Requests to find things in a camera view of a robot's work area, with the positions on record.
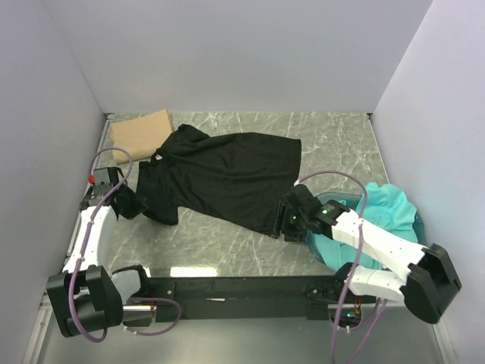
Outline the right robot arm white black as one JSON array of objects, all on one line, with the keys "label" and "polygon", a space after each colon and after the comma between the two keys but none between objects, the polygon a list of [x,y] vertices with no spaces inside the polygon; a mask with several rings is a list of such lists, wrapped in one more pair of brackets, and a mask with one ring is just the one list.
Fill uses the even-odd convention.
[{"label": "right robot arm white black", "polygon": [[426,247],[397,237],[337,201],[323,204],[315,199],[307,205],[284,201],[279,217],[299,231],[321,233],[360,249],[383,266],[346,263],[340,268],[332,286],[340,302],[363,296],[390,300],[404,304],[421,321],[436,324],[462,288],[442,246]]}]

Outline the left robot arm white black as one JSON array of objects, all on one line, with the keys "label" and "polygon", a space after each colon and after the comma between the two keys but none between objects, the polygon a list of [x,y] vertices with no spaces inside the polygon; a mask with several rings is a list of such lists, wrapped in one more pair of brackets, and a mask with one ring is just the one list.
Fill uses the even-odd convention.
[{"label": "left robot arm white black", "polygon": [[122,322],[128,300],[141,305],[152,294],[142,266],[126,267],[113,275],[105,270],[108,242],[119,217],[114,196],[98,207],[109,190],[109,186],[87,190],[80,203],[80,225],[71,256],[61,273],[47,281],[48,298],[64,337],[81,334],[71,308],[86,332],[107,330]]}]

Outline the black t-shirt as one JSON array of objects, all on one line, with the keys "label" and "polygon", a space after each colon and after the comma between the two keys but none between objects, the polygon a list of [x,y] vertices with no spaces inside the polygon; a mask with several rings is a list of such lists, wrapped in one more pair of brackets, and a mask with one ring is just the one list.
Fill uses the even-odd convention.
[{"label": "black t-shirt", "polygon": [[299,177],[302,142],[264,133],[209,136],[183,124],[139,163],[146,217],[179,222],[178,209],[272,235],[283,195]]}]

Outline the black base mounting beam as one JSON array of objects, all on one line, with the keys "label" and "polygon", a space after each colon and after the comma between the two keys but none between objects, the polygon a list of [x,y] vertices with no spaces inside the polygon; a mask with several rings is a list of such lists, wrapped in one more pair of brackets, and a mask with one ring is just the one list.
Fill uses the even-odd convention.
[{"label": "black base mounting beam", "polygon": [[334,276],[267,276],[149,278],[142,293],[130,303],[155,307],[156,322],[177,318],[196,319],[273,319],[304,317],[328,319],[328,306],[338,303],[343,280]]}]

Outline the aluminium rail frame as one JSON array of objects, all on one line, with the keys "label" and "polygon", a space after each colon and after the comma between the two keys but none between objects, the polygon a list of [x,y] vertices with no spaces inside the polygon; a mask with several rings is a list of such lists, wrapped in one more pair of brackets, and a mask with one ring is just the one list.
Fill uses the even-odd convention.
[{"label": "aluminium rail frame", "polygon": [[[405,304],[403,302],[396,302],[396,301],[389,301],[387,304],[386,304],[387,307],[403,307],[403,308],[406,308]],[[39,309],[43,309],[43,310],[50,310],[52,309],[52,304],[50,302],[50,299],[48,297],[48,294],[47,292],[45,292],[43,295],[42,295],[42,299],[40,301],[40,304],[39,304]]]}]

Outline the folded tan t-shirt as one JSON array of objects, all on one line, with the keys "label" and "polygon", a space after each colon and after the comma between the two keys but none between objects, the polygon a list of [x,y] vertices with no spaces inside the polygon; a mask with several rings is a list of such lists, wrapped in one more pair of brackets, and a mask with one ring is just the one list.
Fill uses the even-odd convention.
[{"label": "folded tan t-shirt", "polygon": [[172,132],[171,117],[165,109],[111,125],[114,147],[126,150],[134,161],[151,157]]}]

